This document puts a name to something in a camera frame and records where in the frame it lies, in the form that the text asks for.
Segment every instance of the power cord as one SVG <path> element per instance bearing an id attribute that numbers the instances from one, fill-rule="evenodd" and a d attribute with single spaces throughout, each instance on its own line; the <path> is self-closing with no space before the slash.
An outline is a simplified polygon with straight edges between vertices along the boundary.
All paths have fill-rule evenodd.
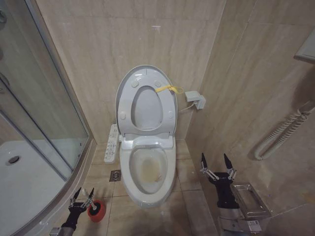
<path id="1" fill-rule="evenodd" d="M 182 112 L 182 111 L 184 111 L 184 110 L 187 110 L 187 109 L 189 109 L 189 108 L 191 108 L 191 107 L 193 107 L 195 104 L 197 104 L 197 102 L 196 101 L 194 101 L 189 107 L 186 107 L 186 108 L 184 108 L 184 109 L 181 109 L 180 111 L 178 111 L 178 112 Z"/>

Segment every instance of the floor drain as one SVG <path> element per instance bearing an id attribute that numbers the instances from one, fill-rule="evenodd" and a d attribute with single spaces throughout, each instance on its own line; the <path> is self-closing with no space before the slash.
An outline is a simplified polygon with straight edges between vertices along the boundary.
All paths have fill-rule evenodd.
<path id="1" fill-rule="evenodd" d="M 120 170 L 111 171 L 109 181 L 120 181 L 121 176 L 122 174 Z"/>
<path id="2" fill-rule="evenodd" d="M 16 163 L 18 160 L 20 160 L 20 156 L 13 156 L 8 160 L 8 163 L 10 165 L 13 165 L 14 163 Z"/>

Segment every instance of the yellow ribbon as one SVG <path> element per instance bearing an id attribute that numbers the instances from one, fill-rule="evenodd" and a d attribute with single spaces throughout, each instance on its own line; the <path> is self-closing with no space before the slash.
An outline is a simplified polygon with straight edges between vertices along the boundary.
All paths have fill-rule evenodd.
<path id="1" fill-rule="evenodd" d="M 156 92 L 161 92 L 163 90 L 169 89 L 170 91 L 174 91 L 176 94 L 181 94 L 184 92 L 184 89 L 181 87 L 176 87 L 176 86 L 171 86 L 171 85 L 167 85 L 167 86 L 163 86 L 160 88 L 156 88 Z"/>

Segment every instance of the white toilet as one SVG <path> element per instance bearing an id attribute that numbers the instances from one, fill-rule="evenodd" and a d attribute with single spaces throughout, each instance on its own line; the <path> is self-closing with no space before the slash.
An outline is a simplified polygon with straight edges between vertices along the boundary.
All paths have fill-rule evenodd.
<path id="1" fill-rule="evenodd" d="M 167 85 L 160 69 L 141 65 L 126 74 L 116 95 L 123 183 L 141 207 L 163 203 L 174 184 L 177 100 L 169 89 L 155 91 Z"/>

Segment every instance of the tile floor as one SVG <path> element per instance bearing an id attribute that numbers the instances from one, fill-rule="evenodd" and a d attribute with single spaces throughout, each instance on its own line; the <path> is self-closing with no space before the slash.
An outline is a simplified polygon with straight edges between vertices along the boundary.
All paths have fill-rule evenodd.
<path id="1" fill-rule="evenodd" d="M 172 193 L 162 205 L 148 209 L 141 209 L 130 199 L 121 181 L 109 182 L 110 171 L 120 169 L 119 158 L 114 164 L 104 164 L 106 145 L 98 145 L 83 187 L 88 191 L 95 188 L 95 198 L 106 204 L 106 215 L 93 223 L 83 213 L 74 236 L 217 236 L 186 142 L 178 140 L 176 145 L 177 174 Z M 56 226 L 67 216 L 66 211 Z"/>

